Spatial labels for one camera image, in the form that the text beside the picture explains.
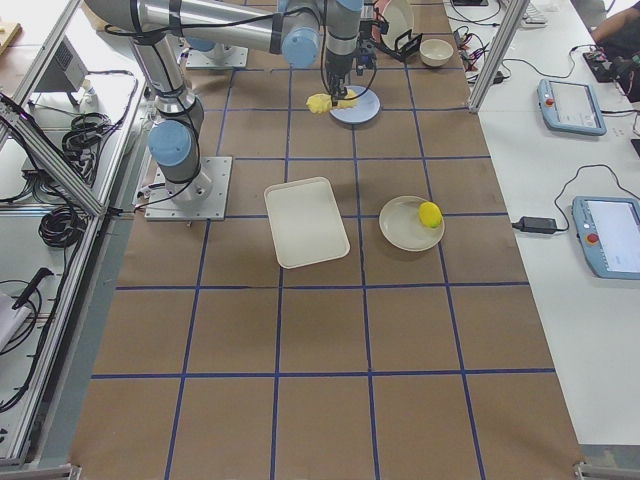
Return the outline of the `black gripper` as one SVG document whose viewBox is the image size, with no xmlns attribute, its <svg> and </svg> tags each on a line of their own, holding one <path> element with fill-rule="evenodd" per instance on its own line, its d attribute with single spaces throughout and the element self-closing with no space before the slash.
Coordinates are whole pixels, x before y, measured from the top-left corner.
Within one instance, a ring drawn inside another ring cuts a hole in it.
<svg viewBox="0 0 640 480">
<path fill-rule="evenodd" d="M 322 50 L 323 84 L 330 97 L 330 104 L 337 106 L 339 100 L 349 96 L 348 80 L 352 64 L 353 53 L 336 54 L 329 49 Z"/>
<path fill-rule="evenodd" d="M 355 49 L 355 71 L 363 75 L 366 70 L 376 69 L 375 46 L 371 42 L 358 42 Z"/>
</svg>

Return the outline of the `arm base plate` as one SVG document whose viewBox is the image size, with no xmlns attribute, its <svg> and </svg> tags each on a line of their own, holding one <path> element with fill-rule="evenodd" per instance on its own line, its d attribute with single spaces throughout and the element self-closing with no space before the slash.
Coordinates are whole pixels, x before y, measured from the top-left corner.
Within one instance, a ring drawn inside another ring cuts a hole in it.
<svg viewBox="0 0 640 480">
<path fill-rule="evenodd" d="M 191 70 L 233 70 L 246 67 L 249 50 L 244 47 L 217 44 L 209 51 L 189 51 L 186 68 Z"/>
<path fill-rule="evenodd" d="M 202 157 L 199 175 L 187 186 L 165 180 L 159 167 L 150 191 L 150 206 L 145 208 L 148 221 L 223 221 L 232 172 L 230 156 Z"/>
</svg>

